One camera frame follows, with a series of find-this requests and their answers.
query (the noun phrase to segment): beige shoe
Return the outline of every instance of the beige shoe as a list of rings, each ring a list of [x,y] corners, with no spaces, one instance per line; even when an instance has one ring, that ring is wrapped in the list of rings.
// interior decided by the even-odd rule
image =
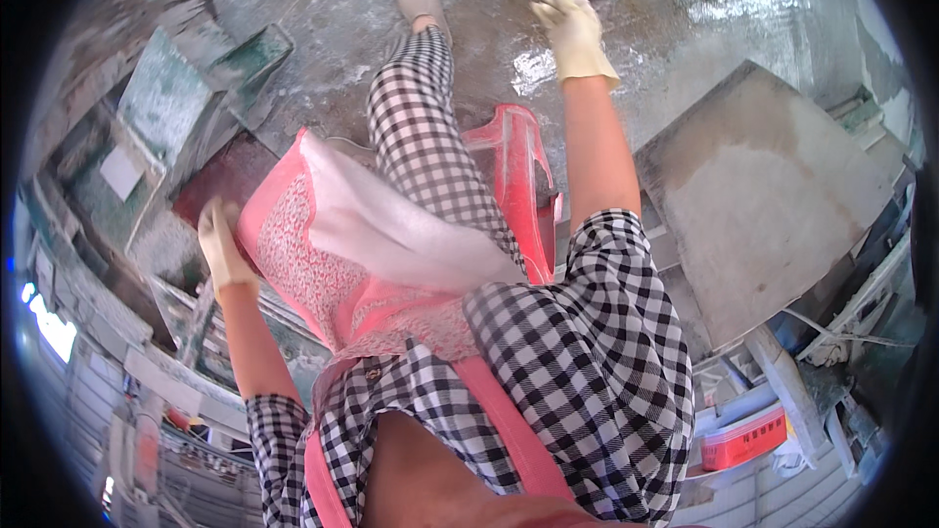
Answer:
[[[443,18],[443,5],[440,4],[440,0],[398,0],[398,8],[401,9],[408,23],[413,23],[414,19],[421,15],[433,17],[446,36],[447,44],[453,47],[453,38],[450,35],[450,28],[447,27],[447,19]]]

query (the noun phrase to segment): red box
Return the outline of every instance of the red box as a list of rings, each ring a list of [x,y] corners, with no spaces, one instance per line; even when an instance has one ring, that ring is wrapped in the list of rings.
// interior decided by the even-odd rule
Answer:
[[[786,441],[786,411],[777,402],[701,439],[701,467],[730,469]]]

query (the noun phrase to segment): leg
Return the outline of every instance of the leg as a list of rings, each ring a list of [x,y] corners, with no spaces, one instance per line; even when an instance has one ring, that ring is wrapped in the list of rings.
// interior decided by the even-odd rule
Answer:
[[[524,270],[518,242],[456,128],[452,67],[436,26],[412,34],[382,66],[367,111],[379,171],[441,219],[487,233]]]

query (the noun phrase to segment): concrete floor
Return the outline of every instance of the concrete floor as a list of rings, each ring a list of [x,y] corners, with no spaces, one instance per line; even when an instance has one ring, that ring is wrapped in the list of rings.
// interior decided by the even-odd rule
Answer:
[[[531,109],[564,191],[561,102],[529,1],[443,0],[454,38],[453,105],[462,130],[487,123],[500,102]],[[394,0],[214,4],[221,24],[239,40],[277,22],[296,42],[270,85],[275,104],[258,138],[276,154],[304,124],[322,136],[367,141],[368,83],[406,29]],[[606,52],[623,79],[613,100],[634,149],[745,59],[822,107],[849,97],[864,81],[879,102],[898,100],[896,124],[911,124],[908,80],[889,33],[878,32],[870,0],[619,0],[599,12]]]

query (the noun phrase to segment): work glove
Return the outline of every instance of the work glove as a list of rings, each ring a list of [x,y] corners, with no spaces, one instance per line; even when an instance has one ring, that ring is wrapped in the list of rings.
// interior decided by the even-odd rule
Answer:
[[[620,77],[600,47],[603,29],[587,0],[542,0],[532,10],[541,19],[558,64],[558,84],[569,77],[606,76],[609,89]]]
[[[248,284],[255,297],[258,293],[257,276],[241,258],[232,236],[238,217],[238,205],[223,204],[219,197],[209,200],[199,215],[199,244],[212,274],[215,297],[219,296],[219,289],[228,284]]]

